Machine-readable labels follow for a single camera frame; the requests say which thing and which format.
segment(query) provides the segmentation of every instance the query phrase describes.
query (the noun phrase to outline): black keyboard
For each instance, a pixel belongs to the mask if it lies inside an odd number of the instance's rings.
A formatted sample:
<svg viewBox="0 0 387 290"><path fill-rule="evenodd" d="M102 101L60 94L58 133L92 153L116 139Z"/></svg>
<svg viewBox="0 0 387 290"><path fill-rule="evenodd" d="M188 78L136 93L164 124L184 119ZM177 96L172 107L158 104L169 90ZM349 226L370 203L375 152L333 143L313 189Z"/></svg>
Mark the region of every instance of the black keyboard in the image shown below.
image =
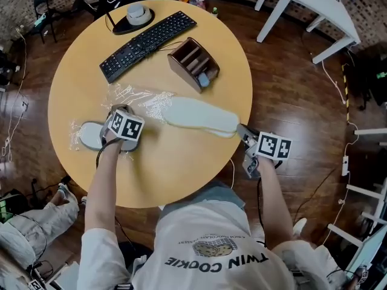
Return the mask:
<svg viewBox="0 0 387 290"><path fill-rule="evenodd" d="M182 11L151 26L109 56L99 67L109 83L175 36L197 23Z"/></svg>

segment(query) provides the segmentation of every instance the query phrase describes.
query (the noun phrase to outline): floor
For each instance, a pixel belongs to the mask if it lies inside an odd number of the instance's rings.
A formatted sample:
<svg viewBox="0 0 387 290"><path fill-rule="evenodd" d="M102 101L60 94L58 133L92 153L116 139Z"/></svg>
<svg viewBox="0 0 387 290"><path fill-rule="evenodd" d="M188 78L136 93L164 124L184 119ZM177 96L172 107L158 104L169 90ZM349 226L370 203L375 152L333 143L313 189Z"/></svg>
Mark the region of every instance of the floor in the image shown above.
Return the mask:
<svg viewBox="0 0 387 290"><path fill-rule="evenodd" d="M345 121L346 109L333 84L324 74L321 64L314 65L308 51L314 55L330 46L329 41L314 33L305 33L301 41L302 27L281 18L263 43L256 36L268 13L229 2L210 1L217 6L222 20L235 34L249 60L253 78L253 106L249 126L262 131L277 132L294 140L291 158L278 168L279 180L286 203L293 218L307 217L308 223L302 233L306 240L322 243L328 234L326 226L333 222L339 211L339 199L345 196L347 178L340 176L343 150L347 141L353 141L353 127ZM39 188L56 184L65 176L52 147L47 123L47 103L50 85L61 57L73 40L93 21L88 13L80 13L72 19L57 22L55 30L58 43L50 34L42 44L39 36L27 38L27 72L21 92L29 100L28 110L21 118L12 139L12 161L6 157L0 163L0 183L3 194L16 188L25 195L30 193L30 182L38 180ZM336 54L325 61L325 67L343 92L341 63L347 57ZM8 122L17 88L10 87L0 95L0 140L7 138ZM385 127L385 113L371 101L364 112L357 107L362 104L350 96L351 121L359 128ZM20 117L21 98L13 110L13 124ZM378 151L378 138L361 138L348 148L351 158L351 183L359 187L372 187L375 178L374 160ZM241 167L242 146L232 157L236 165L236 193L246 202L246 213L252 230L259 224L256 182L248 181ZM332 171L313 199L307 202L295 216L298 207L305 202L314 189ZM232 182L232 166L226 164L218 177L227 184ZM79 197L85 192L71 186ZM372 202L349 193L338 226L352 234L359 230L358 216ZM154 228L158 208L131 210L117 207L117 218L126 234L134 241L149 247L153 245ZM79 255L80 237L83 232L83 214L79 220L47 252L54 266L63 259ZM117 228L119 240L124 240Z"/></svg>

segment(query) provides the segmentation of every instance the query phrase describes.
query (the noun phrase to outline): pen holder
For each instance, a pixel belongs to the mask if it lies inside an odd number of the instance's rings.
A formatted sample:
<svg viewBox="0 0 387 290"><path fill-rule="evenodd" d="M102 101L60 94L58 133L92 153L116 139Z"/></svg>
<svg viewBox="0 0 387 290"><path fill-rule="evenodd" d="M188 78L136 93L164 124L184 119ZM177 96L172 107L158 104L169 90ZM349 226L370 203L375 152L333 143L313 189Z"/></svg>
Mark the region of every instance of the pen holder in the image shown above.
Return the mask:
<svg viewBox="0 0 387 290"><path fill-rule="evenodd" d="M211 84L220 71L212 56L191 37L167 56L173 72L199 93Z"/></svg>

